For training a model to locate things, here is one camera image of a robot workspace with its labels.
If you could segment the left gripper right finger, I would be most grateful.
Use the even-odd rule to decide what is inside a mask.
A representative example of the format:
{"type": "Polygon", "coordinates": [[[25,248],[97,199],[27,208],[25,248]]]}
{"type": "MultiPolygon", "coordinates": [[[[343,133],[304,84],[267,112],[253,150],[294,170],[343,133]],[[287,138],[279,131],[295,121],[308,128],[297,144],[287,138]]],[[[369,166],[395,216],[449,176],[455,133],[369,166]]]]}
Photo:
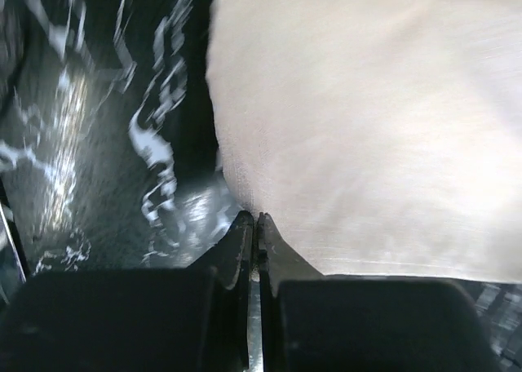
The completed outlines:
{"type": "Polygon", "coordinates": [[[316,281],[325,276],[294,250],[280,234],[273,218],[261,213],[256,226],[261,301],[263,369],[285,371],[285,323],[281,284],[316,281]]]}

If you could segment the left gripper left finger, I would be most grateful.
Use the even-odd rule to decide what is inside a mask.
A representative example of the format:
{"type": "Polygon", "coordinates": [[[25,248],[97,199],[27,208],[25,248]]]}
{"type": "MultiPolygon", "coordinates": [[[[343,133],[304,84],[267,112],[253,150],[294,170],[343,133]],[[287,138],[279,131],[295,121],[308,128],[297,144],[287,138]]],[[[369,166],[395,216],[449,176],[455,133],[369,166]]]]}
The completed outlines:
{"type": "Polygon", "coordinates": [[[213,277],[203,323],[201,371],[244,371],[250,366],[248,316],[254,219],[244,210],[225,235],[188,268],[213,277]]]}

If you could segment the beige cloth napkin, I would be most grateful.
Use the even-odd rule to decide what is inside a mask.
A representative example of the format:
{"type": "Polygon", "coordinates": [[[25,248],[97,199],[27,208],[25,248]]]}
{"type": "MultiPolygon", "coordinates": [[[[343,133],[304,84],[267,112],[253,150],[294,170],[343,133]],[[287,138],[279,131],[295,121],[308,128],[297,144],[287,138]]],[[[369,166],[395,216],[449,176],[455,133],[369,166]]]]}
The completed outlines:
{"type": "Polygon", "coordinates": [[[324,274],[521,279],[521,0],[214,0],[223,173],[324,274]]]}

